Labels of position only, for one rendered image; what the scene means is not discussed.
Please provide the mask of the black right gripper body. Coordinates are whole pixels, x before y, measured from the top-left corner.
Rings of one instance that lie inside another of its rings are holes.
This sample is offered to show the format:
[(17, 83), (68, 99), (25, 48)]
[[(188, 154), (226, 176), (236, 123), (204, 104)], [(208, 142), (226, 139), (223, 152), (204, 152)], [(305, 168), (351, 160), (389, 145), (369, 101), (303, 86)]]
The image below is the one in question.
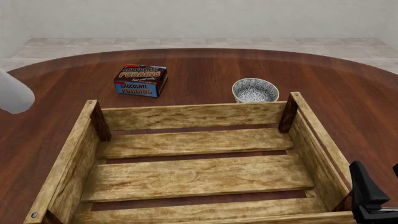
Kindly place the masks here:
[(353, 209), (357, 224), (398, 224), (398, 208), (358, 206)]

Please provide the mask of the wooden slat tray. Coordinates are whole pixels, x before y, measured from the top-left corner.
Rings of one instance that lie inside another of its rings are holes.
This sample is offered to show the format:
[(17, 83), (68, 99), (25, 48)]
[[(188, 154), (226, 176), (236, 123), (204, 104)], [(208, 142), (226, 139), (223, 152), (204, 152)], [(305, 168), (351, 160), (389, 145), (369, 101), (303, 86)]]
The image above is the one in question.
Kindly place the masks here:
[(348, 166), (297, 92), (143, 108), (88, 100), (24, 224), (354, 224)]

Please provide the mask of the patterned blue-white bowl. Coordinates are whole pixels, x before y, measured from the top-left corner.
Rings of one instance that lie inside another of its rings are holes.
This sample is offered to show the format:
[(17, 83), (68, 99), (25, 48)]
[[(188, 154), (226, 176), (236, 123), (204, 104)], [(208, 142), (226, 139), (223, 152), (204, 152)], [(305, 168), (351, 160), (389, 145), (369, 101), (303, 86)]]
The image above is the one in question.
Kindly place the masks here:
[(258, 78), (238, 80), (231, 90), (237, 103), (275, 102), (279, 99), (279, 90), (275, 85)]

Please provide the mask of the chocolate pudding box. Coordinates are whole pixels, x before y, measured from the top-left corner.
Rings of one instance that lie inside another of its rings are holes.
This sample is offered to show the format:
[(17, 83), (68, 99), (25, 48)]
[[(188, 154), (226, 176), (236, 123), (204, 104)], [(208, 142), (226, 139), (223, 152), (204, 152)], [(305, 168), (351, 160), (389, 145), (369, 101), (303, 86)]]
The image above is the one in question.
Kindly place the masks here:
[(157, 98), (167, 82), (167, 68), (127, 64), (114, 78), (116, 92)]

